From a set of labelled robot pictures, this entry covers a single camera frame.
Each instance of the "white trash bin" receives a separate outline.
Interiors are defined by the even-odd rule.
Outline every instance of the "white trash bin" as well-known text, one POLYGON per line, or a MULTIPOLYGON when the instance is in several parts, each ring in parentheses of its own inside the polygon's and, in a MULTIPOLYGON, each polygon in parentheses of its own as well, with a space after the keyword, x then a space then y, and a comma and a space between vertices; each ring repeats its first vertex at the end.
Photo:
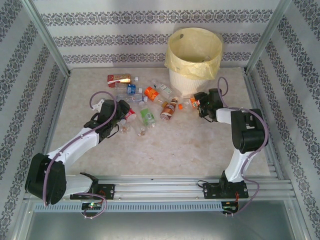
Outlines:
POLYGON ((168 40, 165 66, 170 83, 180 97, 203 92, 214 80, 223 56, 223 41, 218 34, 198 27, 183 28, 168 40))

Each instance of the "plastic bottle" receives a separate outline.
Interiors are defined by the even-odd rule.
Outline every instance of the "plastic bottle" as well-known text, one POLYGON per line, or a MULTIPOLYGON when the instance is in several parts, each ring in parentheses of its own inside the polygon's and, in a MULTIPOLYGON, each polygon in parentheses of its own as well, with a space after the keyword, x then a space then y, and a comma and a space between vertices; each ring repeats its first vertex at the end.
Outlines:
POLYGON ((119 125, 119 131, 122 134, 126 134, 127 132, 130 132, 130 125, 127 123, 125 119, 122 119, 118 122, 119 125))
POLYGON ((160 118, 162 120, 170 120, 172 115, 176 110, 176 105, 178 104, 178 97, 174 97, 170 103, 168 103, 162 110, 160 118))
POLYGON ((144 125, 149 128, 154 127, 156 125, 156 120, 144 101, 139 102, 139 109, 144 125))
POLYGON ((138 136, 144 136, 146 134, 146 127, 137 118, 137 114, 130 108, 129 112, 124 116, 127 123, 134 129, 138 136))
POLYGON ((175 93, 163 83, 157 81, 156 79, 152 79, 151 83, 155 87, 155 89, 159 92, 159 94, 161 94, 166 99, 170 100, 175 97, 175 93))
POLYGON ((159 95, 159 93, 150 86, 144 91, 144 95, 148 96, 152 102, 160 105, 163 108, 168 104, 167 100, 163 96, 159 95))
POLYGON ((188 100, 185 100, 183 103, 179 104, 178 107, 180 110, 187 109, 192 110, 196 109, 200 105, 199 100, 196 100, 194 97, 191 97, 188 100))
POLYGON ((116 82, 115 83, 115 89, 118 94, 142 94, 142 88, 137 87, 134 84, 125 84, 125 83, 120 83, 116 82))
POLYGON ((138 104, 141 101, 147 102, 148 101, 148 97, 147 96, 143 96, 142 93, 137 93, 137 94, 119 93, 116 96, 116 100, 117 101, 125 100, 128 104, 138 104))

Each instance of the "purple cable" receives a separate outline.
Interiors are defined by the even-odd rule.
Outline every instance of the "purple cable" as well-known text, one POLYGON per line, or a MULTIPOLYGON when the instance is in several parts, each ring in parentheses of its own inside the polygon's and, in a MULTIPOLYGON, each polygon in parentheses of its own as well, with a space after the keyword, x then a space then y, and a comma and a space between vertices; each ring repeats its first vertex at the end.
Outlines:
POLYGON ((117 100, 115 99, 115 97, 110 93, 110 92, 107 92, 107 91, 97 91, 96 93, 94 93, 91 98, 90 98, 90 102, 89 102, 89 105, 90 105, 90 108, 93 109, 92 107, 92 99, 94 98, 94 96, 96 96, 97 94, 108 94, 110 97, 112 97, 113 99, 113 102, 114 102, 114 110, 113 110, 113 113, 111 114, 111 116, 109 117, 109 119, 107 121, 105 121, 104 123, 102 123, 101 125, 85 132, 83 135, 80 135, 78 137, 76 137, 75 139, 71 140, 68 144, 66 144, 61 150, 60 152, 58 152, 53 158, 52 160, 50 161, 47 169, 46 169, 46 172, 45 172, 45 175, 44 175, 44 181, 43 181, 43 191, 42 191, 42 199, 43 199, 43 204, 45 207, 48 206, 47 204, 47 184, 48 184, 48 177, 49 177, 49 173, 50 173, 50 169, 51 169, 51 166, 54 164, 55 160, 61 156, 61 154, 70 146, 72 145, 74 142, 78 141, 79 139, 83 138, 84 136, 94 132, 95 130, 103 127, 104 125, 106 125, 107 123, 109 123, 112 118, 115 116, 116 114, 116 111, 117 111, 117 100))
POLYGON ((224 106, 225 108, 228 108, 228 109, 231 109, 231 110, 240 110, 240 111, 243 110, 243 111, 246 111, 246 112, 254 115, 254 116, 262 123, 263 129, 264 129, 264 141, 263 141, 262 145, 261 145, 257 150, 255 150, 254 152, 252 152, 252 153, 249 154, 249 156, 246 158, 246 160, 244 161, 244 163, 243 163, 243 165, 241 166, 241 169, 240 169, 241 177, 242 177, 244 180, 246 180, 247 182, 256 184, 256 190, 255 190, 255 193, 254 193, 254 194, 252 195, 252 197, 250 198, 250 200, 249 200, 239 211, 237 211, 236 213, 234 213, 234 214, 232 215, 232 216, 235 216, 235 215, 241 213, 245 208, 247 208, 247 206, 253 201, 253 199, 257 196, 257 194, 258 194, 258 192, 259 192, 259 190, 260 190, 260 185, 259 185, 258 182, 254 181, 254 180, 250 180, 250 179, 248 179, 248 178, 245 177, 245 175, 244 175, 244 169, 245 169, 247 163, 249 162, 249 159, 250 159, 251 157, 253 157, 256 153, 260 152, 260 151, 266 146, 266 144, 267 144, 267 142, 268 142, 269 133, 268 133, 268 126, 267 126, 266 122, 265 122, 258 114, 256 114, 254 111, 251 111, 251 110, 246 109, 246 108, 243 108, 243 107, 229 107, 229 106, 226 104, 226 102, 225 102, 224 99, 222 98, 224 95, 227 94, 228 89, 229 89, 229 87, 228 87, 228 81, 227 81, 227 79, 226 79, 225 77, 223 77, 223 76, 219 77, 218 83, 217 83, 217 88, 218 88, 218 93, 219 93, 221 102, 222 102, 222 104, 223 104, 223 106, 224 106), (221 91, 220 91, 220 80, 221 80, 221 79, 223 79, 223 80, 225 81, 225 83, 226 83, 226 89, 227 89, 226 92, 225 92, 225 94, 223 94, 223 95, 221 94, 221 91))
POLYGON ((102 210, 101 210, 100 212, 98 212, 98 213, 97 213, 96 215, 94 215, 94 216, 88 217, 88 216, 86 215, 86 211, 87 211, 87 210, 84 210, 83 216, 84 216, 85 219, 94 219, 94 218, 100 216, 101 214, 103 214, 104 211, 107 209, 107 200, 106 200, 106 198, 105 198, 104 196, 101 196, 101 195, 99 195, 99 194, 94 194, 94 193, 88 193, 88 192, 79 192, 79 193, 75 193, 75 194, 76 194, 76 195, 84 195, 84 196, 98 197, 98 198, 101 198, 102 201, 105 201, 105 205, 103 206, 102 210))

